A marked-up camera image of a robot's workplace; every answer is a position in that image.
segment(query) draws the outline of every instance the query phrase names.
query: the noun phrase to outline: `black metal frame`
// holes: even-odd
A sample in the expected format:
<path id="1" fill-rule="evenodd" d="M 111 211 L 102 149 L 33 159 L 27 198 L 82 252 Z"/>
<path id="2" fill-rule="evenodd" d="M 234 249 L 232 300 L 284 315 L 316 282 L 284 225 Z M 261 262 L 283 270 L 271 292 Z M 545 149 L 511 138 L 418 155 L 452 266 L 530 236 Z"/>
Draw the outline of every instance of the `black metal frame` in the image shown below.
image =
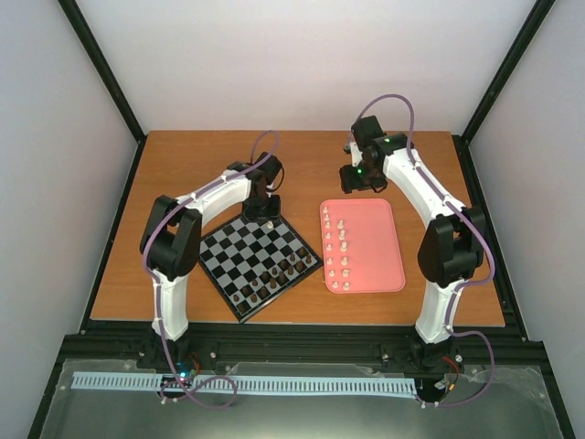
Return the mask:
<path id="1" fill-rule="evenodd" d="M 149 322 L 112 322 L 90 319 L 90 311 L 100 286 L 116 231 L 122 219 L 134 175 L 140 163 L 146 136 L 134 117 L 130 104 L 125 99 L 75 0 L 58 1 L 136 139 L 138 147 L 101 258 L 100 268 L 91 289 L 90 301 L 83 317 L 80 333 L 66 336 L 63 340 L 29 438 L 40 436 L 65 359 L 136 359 L 140 363 L 144 358 L 141 354 L 144 352 L 146 334 L 150 330 Z M 494 252 L 496 264 L 495 289 L 505 318 L 505 327 L 485 328 L 484 333 L 492 343 L 498 364 L 540 367 L 561 431 L 564 437 L 571 438 L 575 437 L 575 434 L 548 362 L 547 352 L 542 343 L 527 340 L 527 332 L 469 150 L 474 135 L 553 4 L 554 0 L 537 0 L 535 2 L 465 131 L 461 136 L 455 135 L 453 142 L 470 199 L 474 205 L 480 206 L 486 213 L 486 239 Z M 406 327 L 191 324 L 187 335 L 197 341 L 197 352 L 202 360 L 202 366 L 205 369 L 214 369 L 219 373 L 224 370 L 226 365 L 233 365 L 237 362 L 271 360 L 351 363 L 369 366 L 384 372 L 404 373 L 413 378 L 424 378 L 430 374 L 420 372 L 404 362 L 395 360 L 400 358 L 405 349 L 408 349 L 407 337 L 410 331 L 411 329 Z M 458 339 L 456 349 L 468 364 L 488 362 L 485 346 L 478 338 Z M 216 354 L 213 356 L 214 358 L 209 355 L 211 352 Z M 383 359 L 384 354 L 388 354 L 389 359 Z"/>

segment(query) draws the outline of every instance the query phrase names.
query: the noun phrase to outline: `white arm segment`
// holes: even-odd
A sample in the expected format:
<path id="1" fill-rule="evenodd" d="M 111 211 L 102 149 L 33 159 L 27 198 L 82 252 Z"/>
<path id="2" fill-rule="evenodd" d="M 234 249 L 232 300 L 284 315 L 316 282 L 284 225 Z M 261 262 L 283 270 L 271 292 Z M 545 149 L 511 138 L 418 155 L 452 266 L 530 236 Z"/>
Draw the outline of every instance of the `white arm segment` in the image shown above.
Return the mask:
<path id="1" fill-rule="evenodd" d="M 462 292 L 462 290 L 459 290 L 455 293 L 455 287 L 463 282 L 465 282 L 464 279 L 461 279 L 447 285 L 445 288 L 440 288 L 436 283 L 427 281 L 424 290 L 424 299 L 422 300 L 422 309 L 420 310 L 420 316 L 417 318 L 415 325 L 420 338 L 425 343 L 440 343 L 451 336 L 445 327 L 447 306 L 449 305 L 451 296 L 456 294 L 457 297 L 453 303 L 451 320 L 449 321 L 449 326 L 452 329 L 452 318 L 455 315 L 454 311 L 457 309 Z"/>
<path id="2" fill-rule="evenodd" d="M 186 281 L 189 275 L 179 276 L 174 281 L 169 281 L 164 274 L 157 270 L 154 270 L 154 273 L 160 279 L 161 317 L 165 326 L 165 336 L 167 339 L 175 341 L 185 334 L 186 327 L 189 324 L 186 319 Z M 155 303 L 156 286 L 156 280 L 153 279 Z M 153 329 L 156 334 L 161 335 L 156 318 L 153 321 Z"/>
<path id="3" fill-rule="evenodd" d="M 225 171 L 221 177 L 236 174 L 237 171 Z M 194 201 L 186 205 L 186 209 L 197 209 L 202 218 L 202 228 L 214 219 L 219 213 L 234 204 L 245 201 L 250 194 L 251 183 L 246 176 L 240 176 L 230 181 L 222 182 L 220 185 L 210 189 L 199 198 L 195 198 L 195 192 L 177 197 L 180 203 L 187 198 L 194 198 Z M 161 280 L 161 313 L 163 325 L 165 326 L 166 338 L 177 340 L 186 331 L 188 320 L 186 319 L 186 283 L 189 275 L 175 278 L 169 281 L 166 276 L 155 272 Z M 154 282 L 154 300 L 156 300 L 156 282 Z M 153 322 L 153 329 L 159 336 L 160 327 L 156 318 Z"/>
<path id="4" fill-rule="evenodd" d="M 361 152 L 355 142 L 349 145 L 349 149 L 352 157 L 352 165 L 357 166 L 362 159 Z M 393 154 L 388 155 L 384 159 L 382 171 L 409 199 L 410 204 L 419 212 L 419 216 L 425 228 L 427 228 L 429 222 L 437 218 L 438 215 L 452 215 L 451 209 L 445 206 L 444 201 L 451 201 L 457 209 L 464 207 L 464 204 L 452 197 L 447 192 L 447 189 L 431 174 L 429 169 L 420 161 L 420 156 L 416 149 L 412 149 L 412 154 L 415 158 L 415 165 L 410 162 L 406 148 L 394 151 Z M 420 175 L 420 172 L 417 170 L 418 167 L 424 171 L 425 175 L 428 176 L 435 187 L 443 194 L 443 199 L 431 189 L 429 184 Z M 455 287 L 463 282 L 464 280 L 462 279 L 449 284 L 445 288 L 440 288 L 436 283 L 427 281 L 422 310 L 420 311 L 420 316 L 415 326 L 425 343 L 439 343 L 449 338 L 450 334 L 445 327 L 447 307 L 452 294 L 457 294 L 451 311 L 451 316 L 454 316 L 461 296 L 461 290 L 455 293 Z"/>
<path id="5" fill-rule="evenodd" d="M 416 160 L 415 166 L 410 162 L 406 148 L 404 148 L 387 156 L 382 170 L 384 175 L 399 187 L 402 193 L 406 195 L 406 198 L 409 199 L 410 204 L 419 212 L 420 219 L 426 229 L 429 222 L 437 218 L 438 215 L 447 217 L 452 215 L 453 212 L 443 204 L 443 200 L 431 189 L 419 171 L 417 171 L 417 167 L 420 167 L 430 178 L 432 183 L 445 196 L 445 200 L 451 201 L 457 209 L 464 207 L 464 204 L 453 198 L 447 192 L 447 189 L 431 174 L 429 169 L 420 161 L 420 156 L 416 149 L 412 149 L 412 154 Z"/>

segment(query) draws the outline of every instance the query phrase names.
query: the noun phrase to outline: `wooden tabletop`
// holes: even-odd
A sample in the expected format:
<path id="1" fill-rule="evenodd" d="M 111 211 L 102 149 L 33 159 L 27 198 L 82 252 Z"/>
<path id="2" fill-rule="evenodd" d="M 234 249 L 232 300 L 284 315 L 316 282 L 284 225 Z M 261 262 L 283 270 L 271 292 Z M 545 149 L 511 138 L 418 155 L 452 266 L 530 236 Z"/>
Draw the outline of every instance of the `wooden tabletop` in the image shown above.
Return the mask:
<path id="1" fill-rule="evenodd" d="M 154 199 L 177 197 L 203 186 L 236 161 L 247 161 L 257 132 L 151 132 L 133 182 L 95 305 L 92 319 L 150 320 L 153 287 L 142 270 L 138 244 Z M 334 294 L 324 285 L 323 269 L 313 273 L 255 315 L 253 323 L 412 325 L 419 316 L 425 279 L 417 263 L 424 228 L 415 209 L 391 183 L 381 194 L 344 195 L 339 167 L 349 162 L 342 151 L 343 132 L 281 132 L 278 158 L 286 178 L 278 191 L 282 215 L 323 256 L 319 206 L 329 198 L 385 198 L 394 213 L 406 286 L 397 293 Z M 267 136 L 261 146 L 269 149 Z M 450 133 L 417 132 L 414 144 L 427 167 L 451 193 L 469 205 L 469 198 Z M 203 231 L 239 214 L 228 209 Z M 488 273 L 487 264 L 475 278 Z M 237 322 L 216 288 L 196 266 L 189 277 L 187 316 L 190 321 Z M 465 289 L 455 323 L 502 326 L 504 319 L 493 284 Z"/>

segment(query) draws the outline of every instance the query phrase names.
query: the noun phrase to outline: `white wall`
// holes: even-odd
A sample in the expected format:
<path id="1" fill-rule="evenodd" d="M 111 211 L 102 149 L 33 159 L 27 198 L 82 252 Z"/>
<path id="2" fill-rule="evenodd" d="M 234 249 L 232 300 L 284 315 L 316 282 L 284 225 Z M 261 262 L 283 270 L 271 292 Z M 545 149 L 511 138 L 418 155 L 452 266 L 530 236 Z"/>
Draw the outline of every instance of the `white wall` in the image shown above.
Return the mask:
<path id="1" fill-rule="evenodd" d="M 461 133 L 534 0 L 79 0 L 144 129 Z M 376 109 L 406 129 L 401 103 Z"/>
<path id="2" fill-rule="evenodd" d="M 585 437 L 585 3 L 557 2 L 472 142 L 529 335 Z"/>
<path id="3" fill-rule="evenodd" d="M 0 437 L 79 330 L 134 143 L 57 1 L 0 5 Z"/>

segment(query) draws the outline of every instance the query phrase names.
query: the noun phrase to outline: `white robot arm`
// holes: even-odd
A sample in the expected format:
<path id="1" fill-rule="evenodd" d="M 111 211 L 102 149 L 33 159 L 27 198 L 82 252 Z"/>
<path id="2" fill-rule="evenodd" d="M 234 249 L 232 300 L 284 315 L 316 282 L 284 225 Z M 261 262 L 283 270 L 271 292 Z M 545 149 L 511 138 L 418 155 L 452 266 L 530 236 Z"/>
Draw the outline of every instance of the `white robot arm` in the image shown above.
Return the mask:
<path id="1" fill-rule="evenodd" d="M 155 315 L 153 329 L 161 336 L 162 319 L 165 337 L 176 341 L 186 331 L 186 286 L 189 273 L 199 256 L 201 230 L 219 213 L 244 203 L 244 216 L 249 220 L 276 218 L 280 212 L 280 198 L 270 193 L 273 179 L 282 168 L 275 156 L 257 170 L 248 174 L 241 171 L 247 165 L 229 166 L 216 180 L 198 191 L 177 198 L 159 197 L 153 205 L 141 241 L 141 252 L 148 250 L 148 268 L 153 272 Z M 161 230 L 149 249 L 145 249 L 162 218 L 174 207 L 183 204 L 171 226 L 178 225 L 176 233 Z M 160 313 L 157 295 L 160 294 Z"/>
<path id="2" fill-rule="evenodd" d="M 357 121 L 352 132 L 356 138 L 348 148 L 352 165 L 340 170 L 344 191 L 384 188 L 388 178 L 409 199 L 427 229 L 419 251 L 419 265 L 427 281 L 415 327 L 425 344 L 440 343 L 450 336 L 448 329 L 452 327 L 461 295 L 459 285 L 473 275 L 474 268 L 483 260 L 479 242 L 446 203 L 468 215 L 482 233 L 484 216 L 477 208 L 466 209 L 452 197 L 422 163 L 415 149 L 409 156 L 404 134 L 386 135 L 375 116 Z M 449 307 L 454 294 L 455 300 Z"/>

